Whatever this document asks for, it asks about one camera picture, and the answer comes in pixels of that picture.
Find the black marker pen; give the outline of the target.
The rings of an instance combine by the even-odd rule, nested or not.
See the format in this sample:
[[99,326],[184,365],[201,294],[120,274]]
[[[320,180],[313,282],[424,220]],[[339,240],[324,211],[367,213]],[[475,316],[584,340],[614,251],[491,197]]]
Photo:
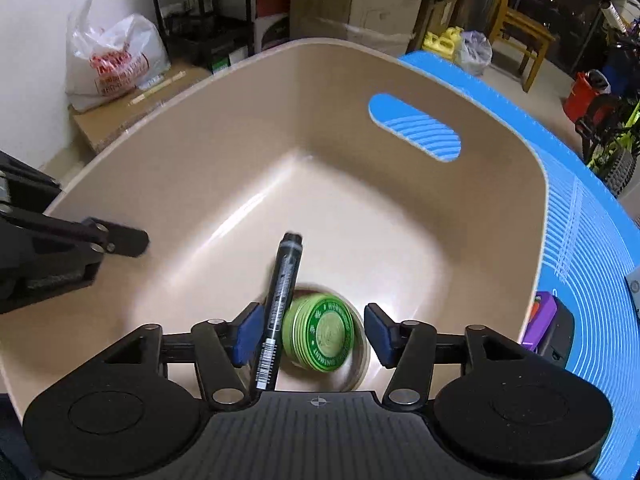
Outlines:
[[303,237],[286,232],[278,246],[265,303],[265,328],[253,377],[256,391],[272,391],[276,386],[283,351],[282,325],[292,304],[302,253]]

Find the green round ointment tin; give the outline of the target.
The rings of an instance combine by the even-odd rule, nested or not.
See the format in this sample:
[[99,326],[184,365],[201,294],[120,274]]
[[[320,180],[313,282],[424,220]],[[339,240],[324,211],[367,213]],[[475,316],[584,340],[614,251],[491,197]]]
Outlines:
[[304,370],[334,372],[352,352],[354,340],[352,312],[333,295],[297,297],[283,319],[284,352]]

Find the black rectangular device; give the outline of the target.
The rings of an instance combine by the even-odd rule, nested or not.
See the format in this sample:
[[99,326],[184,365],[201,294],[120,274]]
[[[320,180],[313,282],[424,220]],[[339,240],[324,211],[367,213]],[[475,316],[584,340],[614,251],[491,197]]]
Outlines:
[[574,341],[575,318],[558,297],[550,296],[556,311],[548,330],[544,333],[536,353],[552,364],[565,368]]

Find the floor cardboard box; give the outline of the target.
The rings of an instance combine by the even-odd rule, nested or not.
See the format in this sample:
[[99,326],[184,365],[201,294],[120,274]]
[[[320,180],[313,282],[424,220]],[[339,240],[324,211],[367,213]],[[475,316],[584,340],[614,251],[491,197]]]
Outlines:
[[205,68],[177,62],[166,73],[142,84],[140,88],[86,112],[72,110],[70,117],[90,148],[99,154],[157,107],[211,74]]

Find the beige plastic storage bin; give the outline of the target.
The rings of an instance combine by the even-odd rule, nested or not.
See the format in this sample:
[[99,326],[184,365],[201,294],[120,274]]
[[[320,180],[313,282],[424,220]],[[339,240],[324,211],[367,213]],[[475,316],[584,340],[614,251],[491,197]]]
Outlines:
[[378,52],[292,42],[173,99],[70,182],[50,216],[133,226],[149,248],[3,315],[2,379],[24,412],[140,325],[233,318],[265,296],[287,232],[300,287],[518,340],[546,212],[537,156],[488,105]]

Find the white red plastic shopping bag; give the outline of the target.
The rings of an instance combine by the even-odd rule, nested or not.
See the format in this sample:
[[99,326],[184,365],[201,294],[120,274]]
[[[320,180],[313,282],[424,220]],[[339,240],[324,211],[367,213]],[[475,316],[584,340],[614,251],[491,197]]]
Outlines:
[[89,21],[93,0],[82,0],[67,19],[65,92],[78,113],[114,101],[170,69],[160,33],[141,14],[108,29]]

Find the blue silicone baking mat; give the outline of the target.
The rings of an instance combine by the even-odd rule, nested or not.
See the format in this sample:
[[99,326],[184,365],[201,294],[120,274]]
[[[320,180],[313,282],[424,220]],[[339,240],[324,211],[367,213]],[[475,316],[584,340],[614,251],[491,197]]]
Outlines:
[[639,265],[639,230],[620,203],[549,127],[437,55],[416,51],[402,62],[450,84],[515,129],[547,175],[549,205],[539,289],[572,312],[574,340],[566,367],[610,400],[613,426],[594,474],[639,475],[639,321],[626,277]]

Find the white tissue pack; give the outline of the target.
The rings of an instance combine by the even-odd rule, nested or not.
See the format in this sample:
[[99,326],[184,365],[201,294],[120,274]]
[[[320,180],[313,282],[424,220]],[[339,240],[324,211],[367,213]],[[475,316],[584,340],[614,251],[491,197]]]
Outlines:
[[625,276],[625,282],[629,290],[631,302],[634,305],[634,312],[640,320],[640,266]]

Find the black metal shelf rack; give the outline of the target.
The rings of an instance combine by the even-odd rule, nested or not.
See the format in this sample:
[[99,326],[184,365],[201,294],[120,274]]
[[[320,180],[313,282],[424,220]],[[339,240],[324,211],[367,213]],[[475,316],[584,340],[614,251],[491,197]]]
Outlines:
[[231,55],[256,53],[254,0],[243,0],[242,18],[224,15],[222,0],[183,0],[162,6],[152,0],[160,39],[171,53],[214,72]]

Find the red bucket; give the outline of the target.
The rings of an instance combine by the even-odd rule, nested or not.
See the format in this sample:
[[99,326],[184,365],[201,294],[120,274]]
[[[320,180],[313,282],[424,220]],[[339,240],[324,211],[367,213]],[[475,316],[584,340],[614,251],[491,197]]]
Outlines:
[[600,70],[578,73],[570,94],[563,102],[563,110],[571,122],[577,122],[586,114],[591,101],[602,93],[611,91],[610,84]]

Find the green black bicycle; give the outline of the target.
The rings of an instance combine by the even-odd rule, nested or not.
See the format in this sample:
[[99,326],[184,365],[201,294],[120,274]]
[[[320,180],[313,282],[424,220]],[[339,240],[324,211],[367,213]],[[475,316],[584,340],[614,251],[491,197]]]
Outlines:
[[634,176],[639,160],[639,26],[610,32],[614,58],[608,78],[612,89],[601,93],[577,119],[582,160],[615,198]]

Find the grey plastic bag on floor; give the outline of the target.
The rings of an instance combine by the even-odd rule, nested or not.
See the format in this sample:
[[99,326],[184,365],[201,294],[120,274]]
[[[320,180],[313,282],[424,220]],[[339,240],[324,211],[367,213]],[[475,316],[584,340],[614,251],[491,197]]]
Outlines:
[[492,47],[482,32],[462,32],[454,59],[458,66],[473,76],[482,76],[491,64]]

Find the yellow oil jug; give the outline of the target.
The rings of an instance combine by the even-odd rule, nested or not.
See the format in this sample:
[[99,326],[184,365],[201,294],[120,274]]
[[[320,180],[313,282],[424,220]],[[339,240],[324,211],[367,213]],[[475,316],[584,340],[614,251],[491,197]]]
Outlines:
[[422,49],[452,61],[454,59],[454,52],[456,52],[457,45],[461,40],[462,32],[463,28],[458,26],[448,27],[440,35],[434,32],[426,32],[423,38]]

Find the wooden chair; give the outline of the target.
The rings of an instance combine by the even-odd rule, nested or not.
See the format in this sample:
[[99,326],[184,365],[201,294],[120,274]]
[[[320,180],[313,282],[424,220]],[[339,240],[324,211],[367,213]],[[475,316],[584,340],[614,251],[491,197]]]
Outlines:
[[518,74],[524,75],[529,61],[533,62],[527,77],[522,82],[523,91],[528,93],[536,80],[542,63],[555,38],[547,27],[512,9],[509,0],[494,0],[491,7],[489,42],[508,44],[523,55],[518,66]]

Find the large stacked cardboard box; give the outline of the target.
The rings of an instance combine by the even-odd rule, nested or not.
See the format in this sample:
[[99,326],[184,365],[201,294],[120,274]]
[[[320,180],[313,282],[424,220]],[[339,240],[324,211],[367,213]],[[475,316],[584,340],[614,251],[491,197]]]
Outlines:
[[391,56],[404,55],[422,0],[291,0],[295,39],[343,39]]

